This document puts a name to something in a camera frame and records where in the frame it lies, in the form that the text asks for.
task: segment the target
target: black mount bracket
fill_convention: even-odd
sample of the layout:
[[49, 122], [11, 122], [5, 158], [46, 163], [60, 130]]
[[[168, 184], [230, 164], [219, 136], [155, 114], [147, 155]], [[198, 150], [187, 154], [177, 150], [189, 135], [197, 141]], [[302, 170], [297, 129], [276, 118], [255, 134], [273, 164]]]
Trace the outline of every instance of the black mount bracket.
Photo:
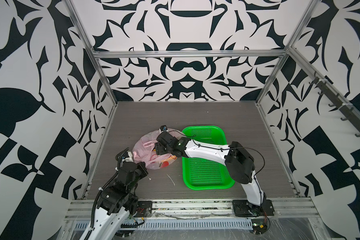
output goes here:
[[233, 212], [237, 217], [258, 217], [258, 216], [273, 216], [274, 208], [271, 200], [265, 200], [261, 207], [255, 207], [248, 203], [247, 200], [233, 200]]
[[152, 213], [152, 201], [139, 201], [135, 217], [146, 217]]

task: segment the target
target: hook rack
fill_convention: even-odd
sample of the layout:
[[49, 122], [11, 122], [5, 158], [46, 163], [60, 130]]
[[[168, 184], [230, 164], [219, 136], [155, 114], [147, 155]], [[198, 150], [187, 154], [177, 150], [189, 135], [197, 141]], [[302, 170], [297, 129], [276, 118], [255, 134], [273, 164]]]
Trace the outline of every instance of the hook rack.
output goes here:
[[337, 107], [337, 109], [345, 116], [341, 118], [342, 121], [349, 121], [358, 131], [356, 137], [360, 137], [360, 111], [355, 108], [355, 106], [350, 103], [346, 97], [344, 97], [332, 84], [326, 79], [319, 79], [315, 75], [315, 79], [309, 84], [316, 84], [316, 86], [321, 90], [319, 95], [325, 95], [332, 102], [328, 104], [330, 107]]

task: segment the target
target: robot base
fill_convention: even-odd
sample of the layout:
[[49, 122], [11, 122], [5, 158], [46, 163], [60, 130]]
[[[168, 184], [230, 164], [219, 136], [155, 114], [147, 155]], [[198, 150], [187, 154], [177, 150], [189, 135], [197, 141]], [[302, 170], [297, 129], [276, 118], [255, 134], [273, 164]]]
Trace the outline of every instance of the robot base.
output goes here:
[[265, 200], [262, 207], [250, 204], [247, 200], [233, 200], [233, 212], [237, 217], [273, 216], [274, 209], [271, 200]]

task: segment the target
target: wood grain surface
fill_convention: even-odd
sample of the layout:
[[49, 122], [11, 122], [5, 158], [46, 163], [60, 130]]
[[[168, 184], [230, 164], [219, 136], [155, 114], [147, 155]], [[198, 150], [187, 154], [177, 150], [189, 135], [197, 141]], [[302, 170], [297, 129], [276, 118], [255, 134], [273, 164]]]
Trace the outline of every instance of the wood grain surface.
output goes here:
[[[115, 155], [126, 147], [132, 150], [143, 135], [167, 125], [182, 131], [188, 126], [214, 125], [225, 132], [228, 143], [239, 142], [255, 148], [265, 157], [265, 167], [257, 174], [267, 197], [294, 197], [288, 178], [266, 132], [254, 102], [120, 102], [101, 153], [87, 199], [94, 199], [98, 188], [114, 174]], [[256, 170], [263, 166], [261, 156], [255, 158]], [[191, 190], [183, 182], [182, 160], [157, 170], [139, 181], [136, 195], [141, 199], [239, 198], [245, 197], [241, 185], [222, 190]]]

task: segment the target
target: clear plastic sheet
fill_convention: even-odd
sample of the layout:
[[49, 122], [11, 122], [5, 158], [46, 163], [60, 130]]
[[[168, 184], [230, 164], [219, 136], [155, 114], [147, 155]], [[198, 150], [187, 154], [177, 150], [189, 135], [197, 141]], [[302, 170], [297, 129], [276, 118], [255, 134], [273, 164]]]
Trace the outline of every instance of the clear plastic sheet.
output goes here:
[[[79, 240], [83, 231], [74, 231], [71, 240]], [[219, 230], [136, 230], [131, 236], [114, 240], [314, 240], [314, 232], [308, 218], [275, 218], [271, 219], [271, 226], [263, 235], [254, 235], [247, 230], [219, 229]]]

